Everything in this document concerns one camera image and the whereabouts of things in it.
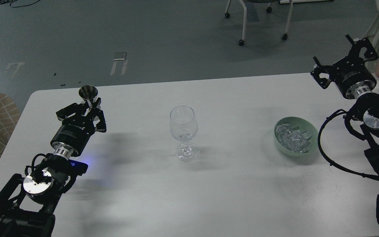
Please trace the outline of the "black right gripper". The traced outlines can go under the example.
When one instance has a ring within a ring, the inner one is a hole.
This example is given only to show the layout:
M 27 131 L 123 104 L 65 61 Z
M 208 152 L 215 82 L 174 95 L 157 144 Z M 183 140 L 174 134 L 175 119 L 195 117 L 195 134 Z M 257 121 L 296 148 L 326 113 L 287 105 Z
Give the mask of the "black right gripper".
M 365 67 L 365 63 L 378 60 L 379 56 L 368 38 L 352 39 L 346 35 L 351 49 L 345 58 L 332 66 L 325 66 L 314 56 L 315 67 L 310 75 L 322 89 L 327 89 L 334 81 L 343 98 L 355 99 L 351 87 L 362 83 L 373 90 L 377 84 L 376 79 Z

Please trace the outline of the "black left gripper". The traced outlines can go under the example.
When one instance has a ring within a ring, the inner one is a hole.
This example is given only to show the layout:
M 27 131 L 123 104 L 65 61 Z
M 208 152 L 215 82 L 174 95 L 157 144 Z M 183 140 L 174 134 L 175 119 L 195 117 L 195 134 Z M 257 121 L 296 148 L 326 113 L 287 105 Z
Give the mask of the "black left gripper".
M 51 146 L 55 149 L 58 145 L 65 144 L 73 148 L 72 157 L 81 156 L 90 137 L 95 132 L 105 133 L 107 131 L 104 112 L 101 110 L 101 98 L 97 98 L 89 108 L 90 117 L 83 116 L 88 105 L 85 103 L 73 103 L 56 112 L 58 120 L 62 125 L 51 140 Z

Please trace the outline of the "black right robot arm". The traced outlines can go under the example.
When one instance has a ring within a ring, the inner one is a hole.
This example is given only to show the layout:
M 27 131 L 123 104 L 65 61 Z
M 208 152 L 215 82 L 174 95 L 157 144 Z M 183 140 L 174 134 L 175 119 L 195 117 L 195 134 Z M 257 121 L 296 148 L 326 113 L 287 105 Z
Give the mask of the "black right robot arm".
M 318 131 L 317 145 L 320 154 L 330 166 L 363 178 L 379 181 L 379 93 L 373 91 L 377 81 L 365 67 L 365 63 L 377 60 L 379 56 L 368 38 L 352 39 L 346 35 L 346 39 L 351 44 L 351 49 L 348 55 L 338 62 L 325 66 L 317 57 L 313 57 L 316 66 L 310 75 L 317 84 L 325 90 L 331 83 L 334 83 L 344 99 L 355 100 L 349 110 L 339 109 L 325 119 Z M 331 120 L 340 115 L 343 116 L 346 130 L 351 135 L 361 141 L 367 141 L 369 148 L 364 150 L 364 155 L 375 174 L 348 169 L 332 160 L 322 149 L 323 130 Z

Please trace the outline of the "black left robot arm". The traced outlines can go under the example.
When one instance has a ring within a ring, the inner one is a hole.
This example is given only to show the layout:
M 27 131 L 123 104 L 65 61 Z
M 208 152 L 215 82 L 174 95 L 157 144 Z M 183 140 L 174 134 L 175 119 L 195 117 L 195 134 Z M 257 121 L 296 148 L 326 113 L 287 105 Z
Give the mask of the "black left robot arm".
M 37 154 L 24 175 L 14 174 L 0 191 L 0 237 L 51 236 L 60 198 L 88 170 L 73 158 L 94 133 L 107 130 L 100 105 L 100 98 L 85 98 L 57 111 L 62 124 L 51 140 L 54 151 Z

